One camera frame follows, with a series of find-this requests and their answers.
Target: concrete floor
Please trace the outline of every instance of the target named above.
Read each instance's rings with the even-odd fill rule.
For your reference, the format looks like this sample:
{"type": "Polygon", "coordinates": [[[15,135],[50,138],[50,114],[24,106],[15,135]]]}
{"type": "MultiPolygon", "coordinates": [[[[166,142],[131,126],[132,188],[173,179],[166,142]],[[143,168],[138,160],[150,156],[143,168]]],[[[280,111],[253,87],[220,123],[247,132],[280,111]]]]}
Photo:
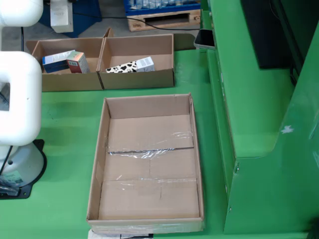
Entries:
{"type": "MultiPolygon", "coordinates": [[[[122,0],[99,0],[102,16],[125,16],[124,4],[122,0]]],[[[156,35],[165,33],[187,32],[197,35],[197,30],[192,31],[174,31],[174,30],[147,30],[130,32],[128,21],[126,19],[103,19],[97,22],[86,31],[80,34],[79,37],[102,37],[108,27],[114,30],[115,36],[140,36],[140,35],[156,35]]],[[[183,29],[199,28],[199,25],[189,27],[176,27],[183,29]]],[[[60,39],[67,36],[54,32],[51,28],[37,23],[31,27],[24,28],[24,41],[28,40],[43,40],[43,39],[60,39]]],[[[6,27],[2,33],[2,50],[3,51],[20,51],[21,50],[21,33],[19,27],[6,27]]],[[[24,47],[25,52],[29,52],[27,47],[24,47]]],[[[9,101],[9,87],[6,86],[2,92],[7,101],[9,101]]],[[[8,104],[1,98],[0,95],[0,110],[7,110],[8,104]]]]}

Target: open cardboard box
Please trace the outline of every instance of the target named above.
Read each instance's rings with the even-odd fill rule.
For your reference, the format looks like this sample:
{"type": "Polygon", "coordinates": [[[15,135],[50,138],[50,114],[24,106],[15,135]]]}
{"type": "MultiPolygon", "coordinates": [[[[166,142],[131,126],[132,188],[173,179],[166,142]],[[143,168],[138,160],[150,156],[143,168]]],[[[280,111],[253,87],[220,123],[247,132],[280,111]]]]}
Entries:
{"type": "Polygon", "coordinates": [[[98,73],[105,89],[174,86],[174,35],[107,38],[103,43],[98,73]],[[151,56],[155,71],[106,73],[107,68],[151,56]]]}
{"type": "Polygon", "coordinates": [[[40,40],[27,42],[27,47],[42,66],[42,57],[65,51],[76,50],[84,52],[90,67],[90,73],[71,73],[65,69],[47,74],[42,67],[42,91],[89,91],[103,90],[103,85],[97,74],[100,53],[105,37],[112,37],[109,28],[103,37],[68,38],[55,40],[40,40]]]}
{"type": "Polygon", "coordinates": [[[42,57],[77,50],[85,53],[91,73],[72,74],[69,69],[47,74],[43,70],[42,91],[89,91],[174,86],[174,51],[195,49],[194,36],[187,33],[116,37],[109,28],[104,37],[28,41],[32,55],[42,57]],[[106,68],[151,56],[156,71],[106,73],[106,68]]]}
{"type": "Polygon", "coordinates": [[[87,222],[98,234],[203,230],[190,94],[105,98],[87,222]]]}

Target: white and blue box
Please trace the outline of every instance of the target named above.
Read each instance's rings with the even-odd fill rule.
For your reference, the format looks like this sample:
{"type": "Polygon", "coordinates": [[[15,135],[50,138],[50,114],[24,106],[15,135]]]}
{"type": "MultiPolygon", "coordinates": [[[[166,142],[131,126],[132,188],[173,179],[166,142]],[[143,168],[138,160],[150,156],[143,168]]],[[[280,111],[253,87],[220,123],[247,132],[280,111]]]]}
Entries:
{"type": "Polygon", "coordinates": [[[68,69],[68,63],[66,58],[71,54],[72,51],[61,52],[58,54],[42,57],[42,65],[47,73],[61,71],[68,69]]]}

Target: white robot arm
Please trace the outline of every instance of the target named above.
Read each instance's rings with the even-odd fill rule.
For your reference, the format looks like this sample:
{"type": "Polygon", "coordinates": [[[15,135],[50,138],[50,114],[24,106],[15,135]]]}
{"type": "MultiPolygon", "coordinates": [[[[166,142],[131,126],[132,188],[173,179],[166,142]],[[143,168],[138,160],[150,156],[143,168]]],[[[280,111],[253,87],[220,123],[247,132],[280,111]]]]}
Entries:
{"type": "MultiPolygon", "coordinates": [[[[0,49],[4,27],[32,26],[39,21],[42,12],[43,0],[0,0],[0,49]]],[[[0,90],[1,85],[5,83],[10,83],[10,106],[9,111],[0,111],[0,167],[8,154],[10,145],[14,146],[10,154],[13,155],[18,150],[18,146],[29,145],[39,134],[42,94],[40,64],[25,52],[0,51],[0,90]]],[[[0,182],[1,179],[3,182],[5,173],[8,175],[12,170],[18,170],[19,165],[15,164],[14,168],[12,165],[6,165],[3,174],[0,175],[0,182]]],[[[32,181],[32,177],[30,175],[26,181],[32,181]]]]}
{"type": "Polygon", "coordinates": [[[2,29],[36,24],[43,13],[43,0],[0,0],[0,50],[2,29]]]}

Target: smartphone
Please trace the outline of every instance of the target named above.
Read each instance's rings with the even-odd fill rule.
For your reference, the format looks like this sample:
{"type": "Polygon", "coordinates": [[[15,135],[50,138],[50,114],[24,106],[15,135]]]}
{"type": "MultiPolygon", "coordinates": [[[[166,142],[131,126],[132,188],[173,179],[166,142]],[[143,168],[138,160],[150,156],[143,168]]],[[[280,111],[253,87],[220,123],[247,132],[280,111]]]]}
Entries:
{"type": "Polygon", "coordinates": [[[215,50],[213,31],[207,29],[199,30],[194,41],[194,46],[198,48],[215,50]]]}

